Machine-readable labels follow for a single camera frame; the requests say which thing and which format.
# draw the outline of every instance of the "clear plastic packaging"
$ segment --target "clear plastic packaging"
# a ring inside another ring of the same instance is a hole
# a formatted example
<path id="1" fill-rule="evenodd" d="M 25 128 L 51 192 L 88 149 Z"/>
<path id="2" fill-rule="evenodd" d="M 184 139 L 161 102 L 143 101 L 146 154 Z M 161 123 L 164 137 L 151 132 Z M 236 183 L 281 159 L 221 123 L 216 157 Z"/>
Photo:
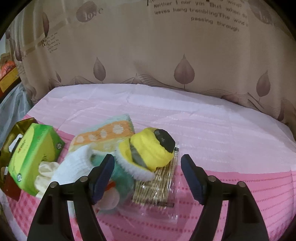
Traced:
<path id="1" fill-rule="evenodd" d="M 165 222 L 177 222 L 179 202 L 174 172 L 178 164 L 178 153 L 177 145 L 174 158 L 167 166 L 156 169 L 154 180 L 135 182 L 135 190 L 131 198 L 118 208 L 122 215 L 140 215 Z"/>

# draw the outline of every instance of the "metal screw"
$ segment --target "metal screw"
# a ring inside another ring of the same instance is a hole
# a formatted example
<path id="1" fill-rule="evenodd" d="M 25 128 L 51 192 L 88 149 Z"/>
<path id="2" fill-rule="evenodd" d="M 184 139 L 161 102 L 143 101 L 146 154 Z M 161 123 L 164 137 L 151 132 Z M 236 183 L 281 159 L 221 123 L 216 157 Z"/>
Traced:
<path id="1" fill-rule="evenodd" d="M 210 182 L 216 181 L 216 178 L 214 176 L 208 176 L 207 178 Z"/>
<path id="2" fill-rule="evenodd" d="M 244 188 L 246 186 L 246 184 L 244 182 L 239 182 L 238 185 L 241 187 L 241 188 Z"/>
<path id="3" fill-rule="evenodd" d="M 55 188 L 57 186 L 57 182 L 52 182 L 50 185 L 49 185 L 51 188 Z"/>
<path id="4" fill-rule="evenodd" d="M 83 182 L 86 182 L 87 179 L 88 179 L 87 176 L 83 176 L 83 177 L 79 178 L 79 181 L 81 181 L 83 183 Z"/>

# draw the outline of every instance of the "green tissue box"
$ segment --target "green tissue box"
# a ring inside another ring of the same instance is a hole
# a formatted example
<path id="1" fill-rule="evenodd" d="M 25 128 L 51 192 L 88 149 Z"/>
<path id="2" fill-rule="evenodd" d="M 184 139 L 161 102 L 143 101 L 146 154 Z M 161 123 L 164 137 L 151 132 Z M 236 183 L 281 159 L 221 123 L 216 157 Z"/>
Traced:
<path id="1" fill-rule="evenodd" d="M 8 171 L 20 189 L 36 196 L 34 187 L 42 161 L 56 161 L 65 143 L 52 126 L 32 123 L 18 143 Z"/>

